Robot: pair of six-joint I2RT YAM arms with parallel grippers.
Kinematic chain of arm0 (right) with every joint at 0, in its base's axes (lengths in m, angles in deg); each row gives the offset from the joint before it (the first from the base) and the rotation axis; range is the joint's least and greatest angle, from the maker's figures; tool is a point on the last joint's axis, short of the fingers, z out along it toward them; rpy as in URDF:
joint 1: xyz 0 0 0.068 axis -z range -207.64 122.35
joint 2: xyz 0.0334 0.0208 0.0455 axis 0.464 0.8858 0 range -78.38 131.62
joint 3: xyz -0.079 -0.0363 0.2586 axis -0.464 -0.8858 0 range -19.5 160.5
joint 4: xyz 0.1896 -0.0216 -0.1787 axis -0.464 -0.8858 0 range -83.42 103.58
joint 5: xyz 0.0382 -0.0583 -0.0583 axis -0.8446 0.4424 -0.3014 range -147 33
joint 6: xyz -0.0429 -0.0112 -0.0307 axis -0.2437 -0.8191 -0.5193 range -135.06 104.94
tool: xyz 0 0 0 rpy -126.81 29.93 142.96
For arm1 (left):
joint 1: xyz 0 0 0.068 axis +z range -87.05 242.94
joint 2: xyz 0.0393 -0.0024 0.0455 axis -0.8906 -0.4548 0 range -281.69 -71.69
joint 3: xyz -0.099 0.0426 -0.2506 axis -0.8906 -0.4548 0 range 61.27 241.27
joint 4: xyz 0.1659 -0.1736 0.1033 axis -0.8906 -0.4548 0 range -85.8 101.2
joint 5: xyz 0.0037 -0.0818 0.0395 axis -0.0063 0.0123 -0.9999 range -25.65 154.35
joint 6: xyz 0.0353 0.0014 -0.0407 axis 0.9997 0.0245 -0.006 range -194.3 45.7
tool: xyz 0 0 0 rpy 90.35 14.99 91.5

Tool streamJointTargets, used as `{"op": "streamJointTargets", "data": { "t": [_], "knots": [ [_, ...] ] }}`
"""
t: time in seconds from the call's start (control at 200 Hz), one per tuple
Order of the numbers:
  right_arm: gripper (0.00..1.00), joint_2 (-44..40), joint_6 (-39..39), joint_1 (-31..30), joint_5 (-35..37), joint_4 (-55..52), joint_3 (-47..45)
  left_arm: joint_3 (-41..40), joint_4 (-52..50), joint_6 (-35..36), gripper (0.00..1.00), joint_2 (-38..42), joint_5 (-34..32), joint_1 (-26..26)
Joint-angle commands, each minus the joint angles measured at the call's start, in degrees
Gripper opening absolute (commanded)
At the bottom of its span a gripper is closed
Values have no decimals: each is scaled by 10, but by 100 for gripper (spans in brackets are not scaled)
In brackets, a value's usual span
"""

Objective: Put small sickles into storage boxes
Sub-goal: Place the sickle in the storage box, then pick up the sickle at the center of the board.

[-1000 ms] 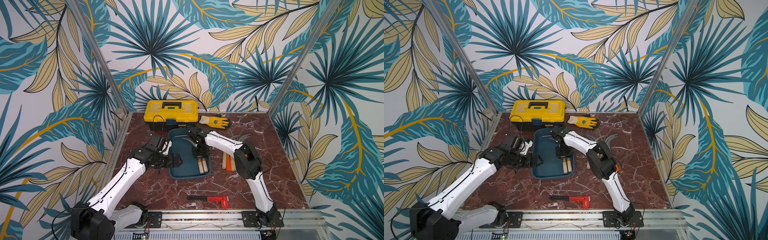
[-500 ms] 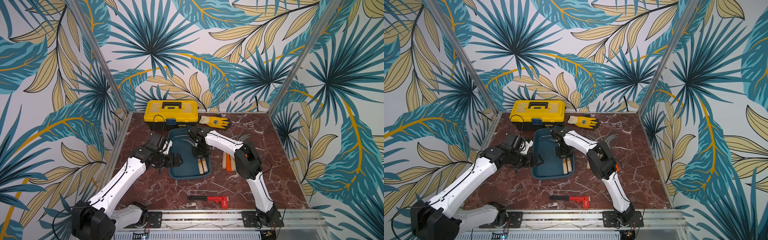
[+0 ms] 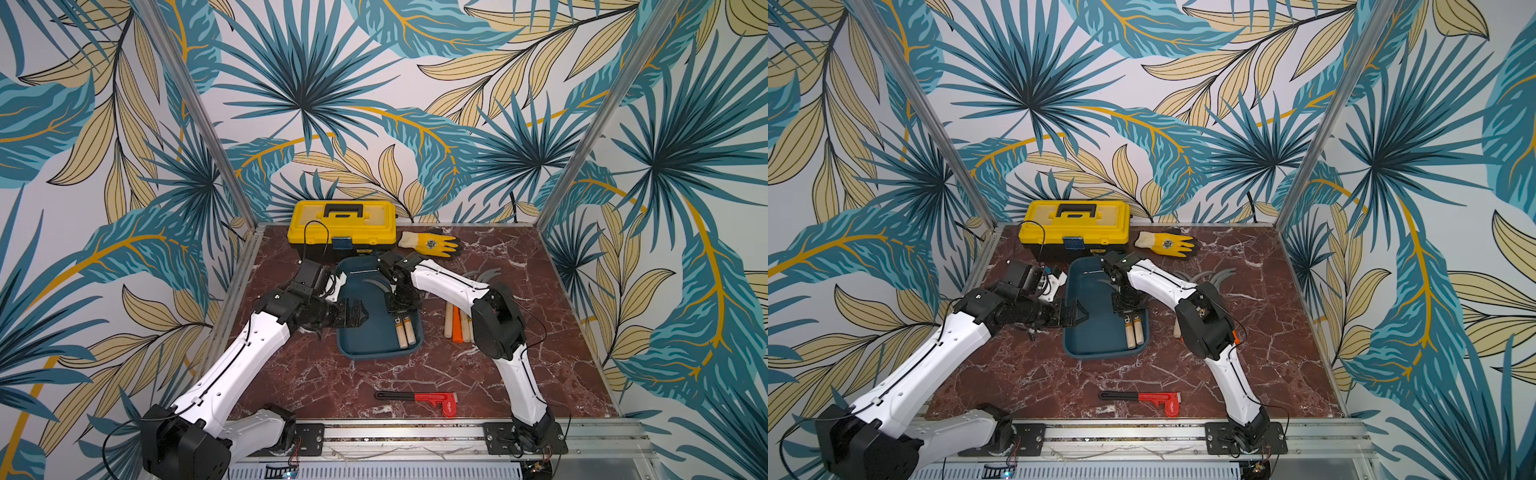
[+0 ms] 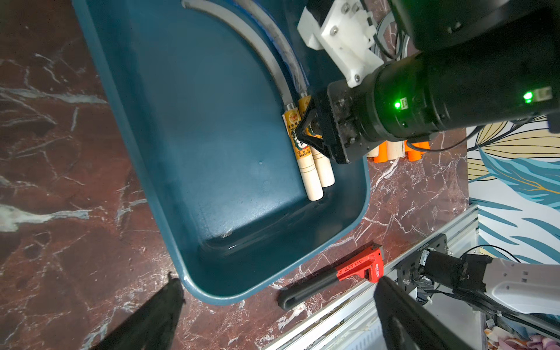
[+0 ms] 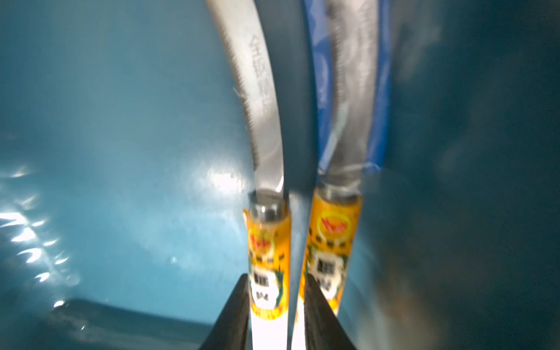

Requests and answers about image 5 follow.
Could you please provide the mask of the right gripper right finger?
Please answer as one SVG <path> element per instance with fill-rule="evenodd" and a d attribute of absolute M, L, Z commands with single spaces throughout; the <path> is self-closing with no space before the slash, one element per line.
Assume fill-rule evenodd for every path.
<path fill-rule="evenodd" d="M 316 279 L 306 273 L 304 333 L 310 350 L 356 350 L 341 327 Z"/>

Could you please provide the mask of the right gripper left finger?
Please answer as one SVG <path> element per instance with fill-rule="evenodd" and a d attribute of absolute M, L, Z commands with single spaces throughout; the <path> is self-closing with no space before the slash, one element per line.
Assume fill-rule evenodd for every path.
<path fill-rule="evenodd" d="M 242 274 L 200 350 L 244 350 L 249 329 L 249 277 Z"/>

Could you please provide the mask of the teal plastic tray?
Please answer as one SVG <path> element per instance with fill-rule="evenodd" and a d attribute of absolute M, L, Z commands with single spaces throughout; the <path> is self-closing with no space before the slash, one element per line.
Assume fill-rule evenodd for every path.
<path fill-rule="evenodd" d="M 359 349 L 559 348 L 559 3 L 391 1 Z M 1 3 L 1 348 L 196 349 L 248 269 L 249 138 L 203 1 Z"/>

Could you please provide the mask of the wooden sickle blue sheath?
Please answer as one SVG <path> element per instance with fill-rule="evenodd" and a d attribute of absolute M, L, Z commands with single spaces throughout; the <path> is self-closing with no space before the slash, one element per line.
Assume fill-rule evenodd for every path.
<path fill-rule="evenodd" d="M 388 1 L 306 2 L 318 121 L 302 277 L 338 313 L 363 208 L 383 162 L 390 90 Z"/>

